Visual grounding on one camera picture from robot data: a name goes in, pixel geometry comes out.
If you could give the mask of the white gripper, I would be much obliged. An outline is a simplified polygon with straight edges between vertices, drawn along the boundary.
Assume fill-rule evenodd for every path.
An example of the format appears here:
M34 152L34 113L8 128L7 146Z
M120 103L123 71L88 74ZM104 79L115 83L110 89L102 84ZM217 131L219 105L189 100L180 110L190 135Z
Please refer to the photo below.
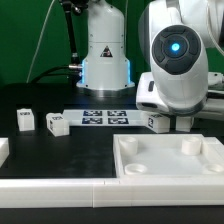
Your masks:
M192 109L170 109L160 98L152 73L145 72L138 83L136 107L160 114L224 121L224 91L209 90L205 103Z

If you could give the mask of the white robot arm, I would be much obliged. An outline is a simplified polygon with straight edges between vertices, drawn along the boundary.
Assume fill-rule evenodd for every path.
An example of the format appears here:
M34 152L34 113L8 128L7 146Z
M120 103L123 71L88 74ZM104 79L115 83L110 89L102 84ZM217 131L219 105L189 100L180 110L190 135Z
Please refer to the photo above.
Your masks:
M209 90L206 50L224 40L224 0L154 0L139 20L151 70L135 85L124 54L124 16L105 0L88 3L88 54L77 86L95 96L133 87L136 107L174 116L224 120L224 99Z

